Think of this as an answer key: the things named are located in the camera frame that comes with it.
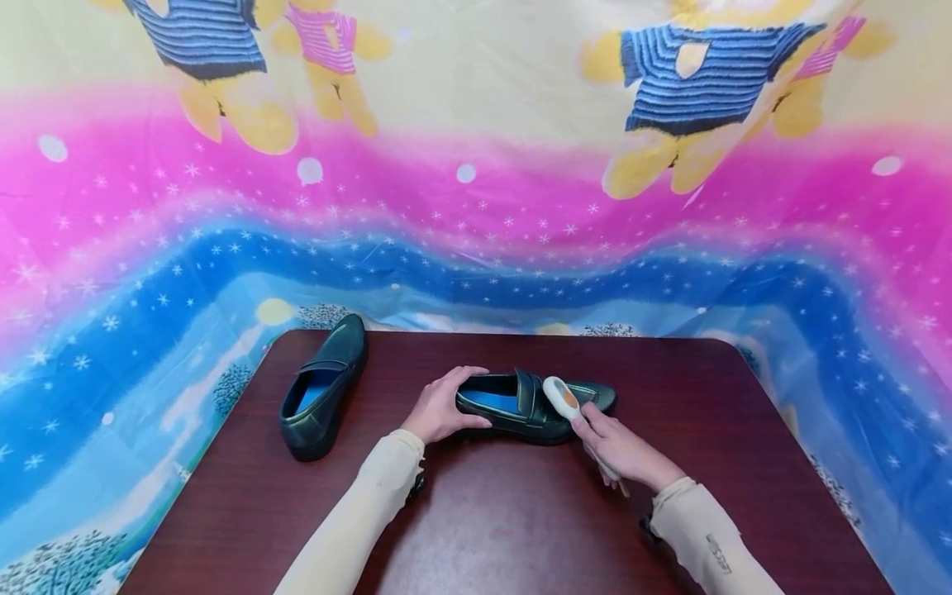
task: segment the person's left hand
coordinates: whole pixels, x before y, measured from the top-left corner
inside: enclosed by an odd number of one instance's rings
[[[467,415],[456,408],[456,391],[460,385],[470,376],[488,373],[484,367],[459,366],[429,383],[401,428],[428,445],[465,427],[492,427],[488,419]]]

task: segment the teddy bear print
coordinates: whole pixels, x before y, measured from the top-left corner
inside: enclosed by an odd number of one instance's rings
[[[392,43],[367,23],[335,11],[334,0],[289,0],[287,21],[274,34],[280,52],[304,57],[317,111],[331,121],[350,119],[365,136],[377,118],[357,80],[354,55],[365,60],[390,56]]]
[[[87,0],[127,11],[152,41],[188,120],[222,140],[222,117],[253,149],[281,154],[297,142],[297,124],[268,80],[252,30],[276,21],[282,0]]]
[[[827,79],[840,55],[867,60],[887,51],[895,42],[891,29],[881,21],[847,16],[811,54],[780,94],[773,109],[750,129],[752,138],[771,122],[780,138],[803,138],[823,123],[823,96]]]
[[[634,198],[668,168],[671,189],[689,193],[740,142],[764,87],[805,60],[808,40],[825,27],[796,20],[812,0],[761,4],[768,8],[726,0],[706,10],[700,0],[675,0],[672,21],[583,47],[583,77],[639,85],[625,147],[605,169],[606,194]]]

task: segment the blue insole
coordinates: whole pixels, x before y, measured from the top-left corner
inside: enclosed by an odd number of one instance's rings
[[[473,403],[493,407],[509,413],[519,413],[516,395],[501,395],[492,392],[483,392],[481,390],[461,390],[460,394]]]
[[[337,379],[340,372],[334,370],[317,369],[310,373],[307,378],[307,388],[304,390],[304,396],[301,397],[301,403],[298,404],[295,413],[300,413],[321,398],[321,395],[327,391],[330,385]]]

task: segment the shoe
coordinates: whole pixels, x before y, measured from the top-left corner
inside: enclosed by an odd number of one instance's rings
[[[615,390],[587,382],[566,382],[579,405],[591,402],[608,413],[615,406]],[[492,428],[471,435],[496,434],[534,445],[551,446],[575,436],[569,421],[559,415],[542,391],[542,379],[516,368],[515,374],[473,376],[456,393],[456,408],[485,417]]]
[[[334,446],[341,404],[367,363],[366,335],[360,316],[345,316],[298,371],[281,405],[281,436],[298,461],[316,461]]]

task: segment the tabletop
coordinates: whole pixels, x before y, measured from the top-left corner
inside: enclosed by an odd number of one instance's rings
[[[421,388],[458,365],[614,387],[622,422],[704,483],[787,595],[890,593],[741,354],[714,340],[369,332],[336,446],[298,463],[278,431],[326,331],[279,338],[129,575],[129,595],[265,595]],[[577,441],[447,439],[357,593],[701,593],[638,528],[651,494],[606,489]]]

